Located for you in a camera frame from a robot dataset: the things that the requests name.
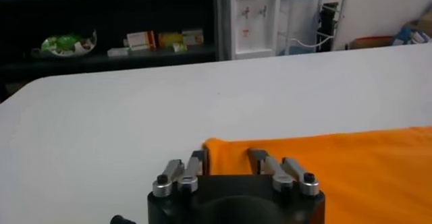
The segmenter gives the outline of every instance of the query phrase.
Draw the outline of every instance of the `cardboard box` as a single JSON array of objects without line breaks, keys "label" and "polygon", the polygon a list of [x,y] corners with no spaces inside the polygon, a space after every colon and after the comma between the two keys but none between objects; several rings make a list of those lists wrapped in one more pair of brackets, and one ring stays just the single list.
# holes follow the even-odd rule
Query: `cardboard box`
[{"label": "cardboard box", "polygon": [[432,11],[426,13],[417,23],[419,30],[432,37]]},{"label": "cardboard box", "polygon": [[389,47],[392,45],[393,39],[392,36],[357,38],[351,42],[350,49]]}]

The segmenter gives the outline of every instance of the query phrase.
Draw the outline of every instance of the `black screw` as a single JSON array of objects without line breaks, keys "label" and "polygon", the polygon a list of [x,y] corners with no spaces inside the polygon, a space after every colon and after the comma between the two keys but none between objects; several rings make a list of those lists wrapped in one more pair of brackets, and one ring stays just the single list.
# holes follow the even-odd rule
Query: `black screw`
[{"label": "black screw", "polygon": [[306,172],[303,175],[303,181],[305,183],[311,184],[311,183],[315,182],[315,175],[313,175],[313,173]]},{"label": "black screw", "polygon": [[109,224],[136,224],[136,223],[123,218],[121,215],[116,215],[111,219]]},{"label": "black screw", "polygon": [[156,182],[157,184],[166,184],[168,182],[168,177],[165,174],[158,175]]}]

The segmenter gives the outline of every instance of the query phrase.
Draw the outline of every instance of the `white wall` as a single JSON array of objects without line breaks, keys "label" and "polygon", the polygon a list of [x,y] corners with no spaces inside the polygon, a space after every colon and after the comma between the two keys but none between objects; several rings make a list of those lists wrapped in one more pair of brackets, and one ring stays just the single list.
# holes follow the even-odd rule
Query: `white wall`
[{"label": "white wall", "polygon": [[394,35],[408,21],[421,16],[432,0],[346,0],[345,18],[335,40],[337,49],[355,38]]}]

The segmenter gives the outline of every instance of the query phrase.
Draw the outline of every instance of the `white tabletop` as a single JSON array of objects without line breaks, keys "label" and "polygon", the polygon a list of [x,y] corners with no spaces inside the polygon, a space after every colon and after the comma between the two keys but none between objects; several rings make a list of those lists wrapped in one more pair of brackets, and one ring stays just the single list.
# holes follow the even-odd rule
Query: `white tabletop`
[{"label": "white tabletop", "polygon": [[432,125],[432,44],[57,76],[0,105],[0,223],[146,223],[209,137]]}]

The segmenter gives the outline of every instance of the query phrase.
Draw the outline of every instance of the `orange towel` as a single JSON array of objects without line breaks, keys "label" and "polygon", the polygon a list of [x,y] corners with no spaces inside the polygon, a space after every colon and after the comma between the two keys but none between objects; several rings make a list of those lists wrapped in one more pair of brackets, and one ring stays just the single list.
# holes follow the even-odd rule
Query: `orange towel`
[{"label": "orange towel", "polygon": [[205,146],[213,175],[251,173],[248,148],[297,159],[321,182],[326,223],[432,223],[432,127]]}]

